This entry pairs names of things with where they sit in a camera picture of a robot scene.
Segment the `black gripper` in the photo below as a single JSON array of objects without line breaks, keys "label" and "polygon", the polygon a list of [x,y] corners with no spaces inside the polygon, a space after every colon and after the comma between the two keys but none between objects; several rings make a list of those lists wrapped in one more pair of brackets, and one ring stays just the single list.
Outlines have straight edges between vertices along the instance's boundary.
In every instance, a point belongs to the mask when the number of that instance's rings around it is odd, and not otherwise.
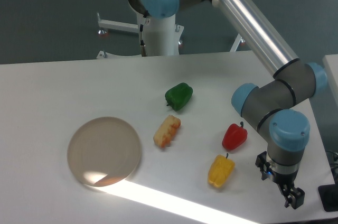
[{"label": "black gripper", "polygon": [[270,179],[278,185],[285,198],[285,207],[297,209],[303,205],[305,192],[294,186],[300,163],[291,166],[278,164],[265,151],[257,156],[255,165],[261,172],[262,180]]}]

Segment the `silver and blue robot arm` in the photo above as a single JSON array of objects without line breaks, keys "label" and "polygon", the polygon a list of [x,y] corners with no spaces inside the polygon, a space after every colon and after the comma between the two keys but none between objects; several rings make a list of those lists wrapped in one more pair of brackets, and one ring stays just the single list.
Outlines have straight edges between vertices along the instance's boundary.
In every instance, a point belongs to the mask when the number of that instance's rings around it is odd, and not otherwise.
[{"label": "silver and blue robot arm", "polygon": [[252,0],[128,1],[137,15],[136,32],[144,57],[178,54],[181,35],[175,15],[179,10],[209,1],[226,16],[273,77],[263,87],[240,86],[231,103],[267,142],[267,150],[256,159],[262,179],[278,185],[287,207],[300,207],[305,193],[294,181],[310,125],[293,107],[326,87],[325,70],[316,63],[302,63]]}]

